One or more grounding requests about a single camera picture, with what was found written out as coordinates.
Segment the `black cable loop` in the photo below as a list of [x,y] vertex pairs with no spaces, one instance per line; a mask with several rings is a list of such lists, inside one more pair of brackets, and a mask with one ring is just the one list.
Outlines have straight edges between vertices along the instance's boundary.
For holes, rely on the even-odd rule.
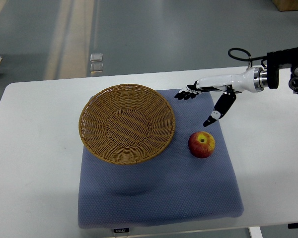
[[[240,57],[236,57],[236,56],[231,54],[232,51],[242,51],[242,52],[246,53],[249,58],[243,59],[243,58],[240,58]],[[253,61],[255,61],[255,60],[262,60],[261,61],[262,66],[264,66],[263,61],[265,61],[266,58],[267,58],[267,56],[252,58],[252,55],[250,54],[250,52],[248,52],[247,50],[242,49],[242,48],[231,48],[231,49],[229,49],[228,56],[230,56],[234,60],[236,59],[236,60],[243,61],[243,62],[252,62],[253,63]]]

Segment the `white robotic forearm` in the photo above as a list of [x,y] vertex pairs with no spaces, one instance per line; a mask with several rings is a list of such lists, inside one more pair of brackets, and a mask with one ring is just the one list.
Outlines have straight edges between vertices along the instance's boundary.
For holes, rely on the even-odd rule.
[[226,74],[201,78],[193,84],[181,89],[174,97],[181,100],[195,98],[196,95],[209,91],[224,92],[209,118],[203,123],[208,126],[222,118],[236,99],[236,93],[247,90],[252,93],[261,92],[267,87],[267,74],[260,67],[248,68],[242,74]]

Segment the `white table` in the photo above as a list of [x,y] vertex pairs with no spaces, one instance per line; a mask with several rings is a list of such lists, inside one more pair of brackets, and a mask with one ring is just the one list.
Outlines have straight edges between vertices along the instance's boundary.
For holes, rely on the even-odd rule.
[[[112,237],[82,231],[77,198],[83,144],[78,119],[88,99],[111,85],[182,88],[200,77],[245,67],[14,83],[0,102],[0,237]],[[280,87],[237,95],[220,120],[245,211],[239,218],[132,228],[140,234],[182,233],[298,222],[298,96]],[[221,93],[212,93],[216,102]],[[201,115],[201,124],[209,115]]]

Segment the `wicker basket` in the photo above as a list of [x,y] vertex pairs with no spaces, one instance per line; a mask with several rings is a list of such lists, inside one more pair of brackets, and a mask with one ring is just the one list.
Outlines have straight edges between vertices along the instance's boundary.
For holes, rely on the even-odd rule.
[[171,142],[175,117],[158,92],[121,84],[92,97],[79,118],[79,134],[97,158],[132,165],[160,154]]

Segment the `gray floor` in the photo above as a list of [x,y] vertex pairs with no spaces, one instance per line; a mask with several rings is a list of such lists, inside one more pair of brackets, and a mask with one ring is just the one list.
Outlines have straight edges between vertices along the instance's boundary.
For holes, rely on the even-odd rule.
[[[270,0],[0,0],[0,98],[13,82],[243,66],[229,48],[256,57],[297,46],[298,11],[279,12]],[[94,52],[104,54],[97,74]],[[298,237],[287,225],[261,229],[264,238]]]

